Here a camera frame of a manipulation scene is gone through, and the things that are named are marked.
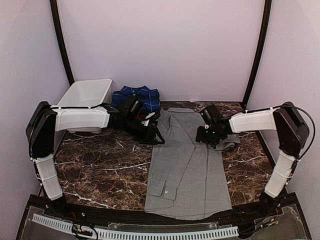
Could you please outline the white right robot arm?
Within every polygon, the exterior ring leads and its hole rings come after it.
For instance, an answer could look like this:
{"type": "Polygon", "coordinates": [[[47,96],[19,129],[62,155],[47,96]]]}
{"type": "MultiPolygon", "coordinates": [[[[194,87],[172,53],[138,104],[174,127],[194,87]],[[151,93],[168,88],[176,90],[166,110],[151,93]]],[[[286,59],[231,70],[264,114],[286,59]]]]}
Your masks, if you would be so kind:
{"type": "Polygon", "coordinates": [[[303,115],[308,112],[287,101],[281,105],[257,110],[245,110],[223,117],[212,104],[200,112],[205,125],[197,128],[195,140],[213,148],[232,134],[275,131],[279,155],[271,177],[255,205],[255,213],[266,217],[280,201],[280,195],[293,177],[302,157],[310,149],[307,140],[314,141],[316,126],[308,126],[303,115]]]}

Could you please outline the grey long sleeve shirt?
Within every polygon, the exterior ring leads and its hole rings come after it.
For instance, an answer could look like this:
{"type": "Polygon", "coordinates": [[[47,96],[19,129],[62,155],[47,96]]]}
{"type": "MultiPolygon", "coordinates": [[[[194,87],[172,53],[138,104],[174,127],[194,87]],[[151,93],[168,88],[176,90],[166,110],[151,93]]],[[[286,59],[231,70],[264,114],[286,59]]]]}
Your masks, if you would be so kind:
{"type": "Polygon", "coordinates": [[[194,221],[232,209],[222,151],[240,138],[228,135],[212,148],[196,142],[202,125],[202,117],[192,109],[160,111],[157,126],[165,143],[152,148],[145,212],[194,221]]]}

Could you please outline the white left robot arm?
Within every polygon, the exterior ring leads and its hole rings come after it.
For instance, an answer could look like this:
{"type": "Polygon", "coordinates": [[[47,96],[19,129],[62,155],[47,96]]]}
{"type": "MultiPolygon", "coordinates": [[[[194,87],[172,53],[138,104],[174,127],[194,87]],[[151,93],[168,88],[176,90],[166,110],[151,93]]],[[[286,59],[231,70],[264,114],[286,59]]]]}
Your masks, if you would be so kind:
{"type": "Polygon", "coordinates": [[[165,143],[158,127],[158,109],[144,119],[138,115],[144,103],[133,95],[117,106],[102,102],[95,106],[52,106],[46,101],[38,104],[27,127],[28,153],[34,164],[37,179],[42,184],[51,210],[60,218],[67,218],[70,206],[62,199],[54,164],[55,134],[60,131],[86,128],[115,128],[126,131],[133,140],[147,145],[165,143]]]}

